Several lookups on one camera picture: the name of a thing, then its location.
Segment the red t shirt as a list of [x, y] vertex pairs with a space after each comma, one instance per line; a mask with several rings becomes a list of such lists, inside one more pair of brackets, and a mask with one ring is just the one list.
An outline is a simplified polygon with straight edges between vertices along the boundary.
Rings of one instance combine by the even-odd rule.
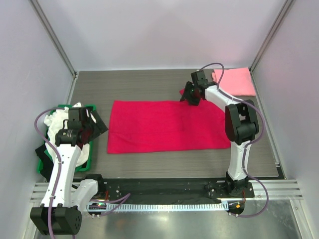
[[215, 104], [179, 101], [114, 101], [109, 154], [228, 149], [225, 113]]

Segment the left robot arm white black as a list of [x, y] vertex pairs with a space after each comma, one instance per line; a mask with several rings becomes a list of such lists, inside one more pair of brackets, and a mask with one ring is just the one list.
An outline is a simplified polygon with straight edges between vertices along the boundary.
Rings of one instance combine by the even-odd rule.
[[72, 184], [83, 146], [107, 130], [94, 108], [71, 107], [56, 135], [45, 139], [55, 152], [53, 169], [40, 205], [30, 211], [30, 218], [42, 235], [49, 235], [52, 239], [57, 235], [75, 236], [80, 230], [87, 204], [106, 193], [100, 174], [85, 176], [75, 191], [72, 191]]

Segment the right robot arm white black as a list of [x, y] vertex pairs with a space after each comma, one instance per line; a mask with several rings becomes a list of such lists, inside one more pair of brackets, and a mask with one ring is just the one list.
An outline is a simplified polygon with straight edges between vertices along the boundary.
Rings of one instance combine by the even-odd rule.
[[225, 133], [231, 141], [230, 165], [225, 176], [225, 190], [230, 196], [241, 196], [248, 188], [248, 158], [252, 142], [259, 133], [256, 107], [252, 101], [241, 100], [209, 82], [203, 70], [191, 73], [181, 101], [197, 106], [200, 100], [214, 103], [225, 112]]

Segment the folded pink t shirt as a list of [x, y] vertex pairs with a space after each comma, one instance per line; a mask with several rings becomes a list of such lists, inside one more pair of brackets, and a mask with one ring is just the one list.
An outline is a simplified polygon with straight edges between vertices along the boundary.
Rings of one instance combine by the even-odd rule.
[[256, 95], [250, 71], [247, 67], [224, 70], [219, 86], [224, 92], [234, 96]]

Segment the green plastic basket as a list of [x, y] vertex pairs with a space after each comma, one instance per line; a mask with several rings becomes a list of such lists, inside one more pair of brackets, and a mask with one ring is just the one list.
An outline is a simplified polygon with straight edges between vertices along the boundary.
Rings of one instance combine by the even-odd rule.
[[[62, 121], [68, 118], [68, 110], [62, 110], [58, 112], [58, 115], [54, 117], [54, 119], [49, 119], [44, 121], [47, 125], [47, 130], [45, 133], [45, 137], [51, 141], [51, 137], [55, 137], [57, 132], [62, 129]], [[54, 150], [47, 146], [47, 143], [44, 143], [47, 150], [46, 154], [52, 159], [52, 154], [55, 154]], [[80, 157], [78, 158], [75, 172], [85, 172], [89, 171], [91, 168], [92, 161], [92, 152], [93, 152], [93, 141], [89, 142], [86, 145], [83, 145], [82, 152]]]

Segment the black garment in basket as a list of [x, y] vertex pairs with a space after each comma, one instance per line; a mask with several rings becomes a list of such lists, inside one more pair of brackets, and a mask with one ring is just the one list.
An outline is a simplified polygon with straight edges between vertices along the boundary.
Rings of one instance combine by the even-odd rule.
[[39, 159], [37, 172], [41, 174], [46, 179], [46, 181], [49, 182], [53, 170], [53, 162], [52, 159], [45, 153], [46, 150], [47, 148], [45, 144], [43, 144], [35, 150], [35, 153]]

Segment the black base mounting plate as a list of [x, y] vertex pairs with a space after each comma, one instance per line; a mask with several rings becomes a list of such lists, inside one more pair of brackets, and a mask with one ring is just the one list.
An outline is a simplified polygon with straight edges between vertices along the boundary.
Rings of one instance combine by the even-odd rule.
[[125, 203], [136, 205], [216, 204], [222, 199], [249, 200], [255, 196], [251, 182], [244, 190], [229, 194], [223, 178], [105, 178], [103, 181], [110, 200], [130, 194]]

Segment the left aluminium corner post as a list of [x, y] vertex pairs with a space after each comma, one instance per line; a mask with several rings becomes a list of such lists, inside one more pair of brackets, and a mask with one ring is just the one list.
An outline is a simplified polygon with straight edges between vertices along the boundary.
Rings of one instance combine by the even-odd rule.
[[69, 60], [65, 50], [63, 49], [57, 35], [55, 34], [53, 27], [51, 26], [47, 16], [45, 15], [42, 7], [40, 6], [37, 0], [29, 0], [30, 4], [32, 5], [36, 15], [38, 16], [40, 22], [42, 23], [43, 27], [45, 28], [49, 38], [51, 39], [54, 47], [56, 48], [57, 52], [59, 53], [61, 59], [63, 60], [64, 64], [68, 68], [71, 76], [75, 78], [77, 76], [77, 71], [74, 69], [71, 61]]

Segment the aluminium corner post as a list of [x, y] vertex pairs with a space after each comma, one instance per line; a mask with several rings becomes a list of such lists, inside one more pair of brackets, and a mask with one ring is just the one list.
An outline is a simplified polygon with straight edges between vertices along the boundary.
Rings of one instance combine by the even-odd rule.
[[279, 13], [277, 14], [269, 32], [267, 33], [261, 47], [259, 48], [255, 59], [253, 60], [250, 66], [250, 73], [253, 73], [256, 67], [258, 66], [259, 62], [261, 61], [263, 55], [265, 54], [266, 50], [270, 46], [271, 42], [273, 41], [275, 35], [277, 34], [278, 30], [280, 29], [282, 23], [284, 22], [285, 18], [287, 17], [289, 11], [291, 10], [292, 6], [294, 5], [295, 0], [285, 0]]
[[77, 71], [74, 69], [71, 61], [69, 60], [65, 50], [63, 49], [57, 35], [55, 34], [53, 27], [51, 26], [47, 16], [45, 15], [42, 7], [40, 6], [37, 0], [29, 0], [30, 4], [32, 5], [36, 15], [38, 16], [40, 22], [42, 23], [43, 27], [45, 28], [49, 38], [51, 39], [54, 47], [56, 48], [57, 52], [59, 53], [61, 59], [63, 60], [64, 64], [68, 68], [71, 76], [75, 78], [77, 76]]

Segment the right aluminium corner post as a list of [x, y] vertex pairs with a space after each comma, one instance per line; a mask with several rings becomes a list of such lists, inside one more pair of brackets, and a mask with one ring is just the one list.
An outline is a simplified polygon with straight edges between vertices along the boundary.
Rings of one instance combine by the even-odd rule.
[[261, 61], [263, 55], [265, 54], [266, 50], [270, 46], [271, 42], [273, 41], [275, 35], [277, 34], [278, 30], [280, 29], [282, 23], [284, 22], [285, 18], [287, 17], [289, 11], [291, 10], [292, 6], [294, 5], [295, 0], [285, 0], [279, 13], [277, 14], [269, 32], [267, 33], [261, 47], [259, 48], [255, 59], [253, 60], [250, 66], [250, 73], [253, 73], [256, 67], [258, 66], [259, 62]]

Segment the aluminium frame rail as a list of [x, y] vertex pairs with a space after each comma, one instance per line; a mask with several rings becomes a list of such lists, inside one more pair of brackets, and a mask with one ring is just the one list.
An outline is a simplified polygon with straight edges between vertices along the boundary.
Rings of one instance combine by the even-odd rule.
[[[296, 179], [261, 180], [268, 191], [270, 200], [302, 200], [303, 196]], [[38, 182], [35, 184], [30, 202], [41, 202], [45, 196], [49, 183]], [[256, 200], [265, 200], [266, 193], [256, 181], [252, 182]]]

